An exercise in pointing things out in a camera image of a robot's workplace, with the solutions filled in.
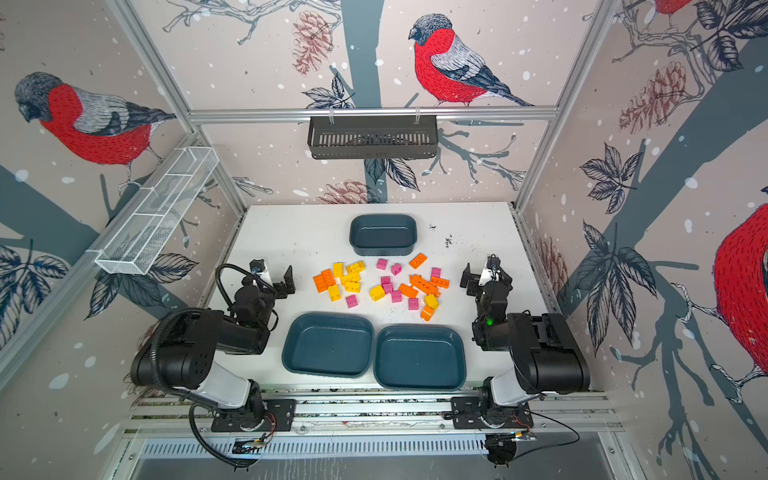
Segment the teal bin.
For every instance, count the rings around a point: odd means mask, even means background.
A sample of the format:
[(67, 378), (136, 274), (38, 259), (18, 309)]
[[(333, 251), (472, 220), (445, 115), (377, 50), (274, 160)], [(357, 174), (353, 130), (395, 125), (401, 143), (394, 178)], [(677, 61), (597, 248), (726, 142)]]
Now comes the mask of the teal bin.
[(405, 214), (359, 215), (350, 224), (349, 243), (360, 256), (406, 256), (417, 240), (417, 223)]
[(392, 325), (376, 338), (373, 371), (391, 390), (455, 391), (467, 376), (460, 335), (436, 325)]
[(296, 374), (358, 378), (373, 358), (373, 325), (357, 315), (309, 312), (290, 326), (282, 364)]

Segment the aluminium mounting rail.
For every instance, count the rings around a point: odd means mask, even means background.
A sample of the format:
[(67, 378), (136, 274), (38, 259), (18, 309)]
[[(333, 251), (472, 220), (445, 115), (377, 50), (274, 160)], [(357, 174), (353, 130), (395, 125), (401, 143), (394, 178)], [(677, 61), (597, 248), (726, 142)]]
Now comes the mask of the aluminium mounting rail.
[[(289, 419), (294, 435), (355, 435), (441, 433), (454, 428), (445, 416), (457, 409), (452, 394), (392, 393), (382, 391), (294, 391), (268, 393), (266, 398), (283, 404), (293, 398)], [(126, 433), (186, 432), (189, 427), (186, 402), (170, 398), (144, 398), (130, 413)], [(618, 415), (603, 394), (548, 395), (533, 399), (525, 407), (532, 419), (525, 424), (536, 433), (565, 432), (568, 427), (584, 432), (622, 432)]]

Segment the near left teal bin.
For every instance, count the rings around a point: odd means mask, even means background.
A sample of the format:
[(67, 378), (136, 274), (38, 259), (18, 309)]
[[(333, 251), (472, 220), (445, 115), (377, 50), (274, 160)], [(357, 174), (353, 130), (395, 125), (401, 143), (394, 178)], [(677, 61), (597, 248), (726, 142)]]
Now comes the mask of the near left teal bin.
[(373, 325), (357, 315), (309, 312), (290, 326), (282, 364), (296, 374), (358, 378), (373, 358)]

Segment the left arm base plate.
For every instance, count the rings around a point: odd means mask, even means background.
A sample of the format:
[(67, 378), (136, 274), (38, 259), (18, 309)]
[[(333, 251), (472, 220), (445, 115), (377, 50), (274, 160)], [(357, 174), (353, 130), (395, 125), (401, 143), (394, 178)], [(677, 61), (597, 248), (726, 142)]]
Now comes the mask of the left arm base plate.
[(215, 433), (288, 432), (297, 403), (293, 399), (267, 399), (239, 409), (219, 410), (213, 415)]

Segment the yellow square lego brick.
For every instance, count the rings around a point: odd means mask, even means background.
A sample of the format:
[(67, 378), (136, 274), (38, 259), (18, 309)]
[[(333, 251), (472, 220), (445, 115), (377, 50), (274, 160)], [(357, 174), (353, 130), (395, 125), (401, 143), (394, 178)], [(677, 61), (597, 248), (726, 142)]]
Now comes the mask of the yellow square lego brick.
[(383, 299), (386, 295), (387, 295), (387, 293), (386, 293), (386, 291), (385, 291), (385, 289), (383, 288), (382, 285), (376, 285), (375, 287), (373, 287), (370, 290), (370, 297), (374, 301), (379, 301), (379, 300)]

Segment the orange long lego brick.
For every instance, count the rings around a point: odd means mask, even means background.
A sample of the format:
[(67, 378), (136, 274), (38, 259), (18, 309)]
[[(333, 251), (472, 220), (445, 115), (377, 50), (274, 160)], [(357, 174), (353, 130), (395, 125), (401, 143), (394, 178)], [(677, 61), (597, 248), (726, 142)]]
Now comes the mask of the orange long lego brick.
[(336, 280), (332, 274), (332, 271), (330, 269), (326, 269), (322, 271), (322, 277), (328, 287), (335, 285)]
[(424, 277), (418, 274), (409, 276), (410, 282), (413, 287), (423, 292), (425, 295), (433, 295), (436, 298), (440, 297), (438, 286), (426, 280)]

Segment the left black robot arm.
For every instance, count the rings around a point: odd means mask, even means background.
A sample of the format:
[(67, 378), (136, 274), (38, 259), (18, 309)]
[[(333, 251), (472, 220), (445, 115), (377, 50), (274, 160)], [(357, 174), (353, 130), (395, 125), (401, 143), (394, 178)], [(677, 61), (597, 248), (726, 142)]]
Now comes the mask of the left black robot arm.
[(130, 379), (207, 408), (215, 432), (287, 432), (296, 402), (266, 399), (255, 380), (233, 373), (215, 355), (264, 353), (279, 323), (276, 302), (296, 293), (293, 269), (272, 283), (263, 259), (247, 269), (223, 263), (214, 279), (226, 309), (187, 308), (164, 317), (136, 354)]

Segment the yellow long lego brick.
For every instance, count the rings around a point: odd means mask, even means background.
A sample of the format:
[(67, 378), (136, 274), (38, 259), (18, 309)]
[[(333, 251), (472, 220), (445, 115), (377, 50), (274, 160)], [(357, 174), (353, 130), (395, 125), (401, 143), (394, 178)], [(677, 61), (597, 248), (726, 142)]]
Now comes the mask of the yellow long lego brick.
[(351, 263), (346, 266), (347, 274), (360, 273), (366, 269), (366, 265), (362, 260)]

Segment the yellow small lego brick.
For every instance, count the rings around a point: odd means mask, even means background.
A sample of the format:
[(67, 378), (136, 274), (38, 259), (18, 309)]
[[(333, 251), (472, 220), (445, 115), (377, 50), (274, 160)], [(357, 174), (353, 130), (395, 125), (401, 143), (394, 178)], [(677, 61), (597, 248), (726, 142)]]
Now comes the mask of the yellow small lego brick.
[(428, 294), (425, 297), (425, 303), (429, 308), (433, 310), (436, 310), (439, 307), (438, 300), (433, 294)]

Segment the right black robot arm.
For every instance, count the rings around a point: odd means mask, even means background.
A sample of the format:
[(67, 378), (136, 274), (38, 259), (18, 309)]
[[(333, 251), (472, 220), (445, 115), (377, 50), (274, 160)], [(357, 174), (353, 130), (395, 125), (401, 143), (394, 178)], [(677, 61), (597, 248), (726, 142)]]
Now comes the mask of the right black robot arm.
[(460, 287), (475, 299), (472, 340), (485, 352), (505, 352), (511, 367), (486, 378), (476, 397), (454, 397), (457, 428), (523, 426), (523, 407), (546, 393), (585, 392), (591, 384), (587, 362), (560, 313), (507, 311), (513, 279), (494, 254), (477, 274), (467, 266)]

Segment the far teal bin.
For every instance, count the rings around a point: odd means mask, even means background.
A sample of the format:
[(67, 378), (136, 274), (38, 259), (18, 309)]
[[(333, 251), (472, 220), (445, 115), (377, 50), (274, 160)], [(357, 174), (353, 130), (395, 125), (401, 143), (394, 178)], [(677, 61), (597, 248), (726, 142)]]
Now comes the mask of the far teal bin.
[(417, 240), (417, 223), (405, 214), (359, 215), (350, 224), (349, 243), (360, 256), (406, 256)]

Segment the near right teal bin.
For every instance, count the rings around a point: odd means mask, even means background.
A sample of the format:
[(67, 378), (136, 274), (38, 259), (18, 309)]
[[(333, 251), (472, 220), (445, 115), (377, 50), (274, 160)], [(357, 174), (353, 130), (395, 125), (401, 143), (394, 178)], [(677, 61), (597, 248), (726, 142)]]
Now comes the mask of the near right teal bin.
[(392, 325), (376, 338), (373, 371), (391, 390), (455, 391), (467, 376), (460, 335), (436, 325)]

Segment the white mesh wall shelf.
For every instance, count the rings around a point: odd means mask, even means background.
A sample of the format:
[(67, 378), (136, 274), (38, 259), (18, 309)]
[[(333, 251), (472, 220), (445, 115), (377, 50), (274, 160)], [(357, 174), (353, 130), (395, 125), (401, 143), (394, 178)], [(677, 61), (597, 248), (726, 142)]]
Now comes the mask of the white mesh wall shelf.
[(175, 149), (159, 179), (140, 189), (138, 205), (99, 251), (96, 265), (108, 274), (147, 274), (218, 164), (210, 147)]

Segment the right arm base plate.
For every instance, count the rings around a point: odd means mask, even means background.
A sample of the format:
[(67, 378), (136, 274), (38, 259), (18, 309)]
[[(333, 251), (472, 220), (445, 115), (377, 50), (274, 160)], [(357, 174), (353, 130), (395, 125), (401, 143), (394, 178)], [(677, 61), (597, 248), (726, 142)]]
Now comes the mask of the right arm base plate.
[(498, 406), (490, 400), (473, 396), (456, 396), (450, 409), (443, 413), (457, 430), (523, 429), (533, 426), (531, 416), (523, 406)]

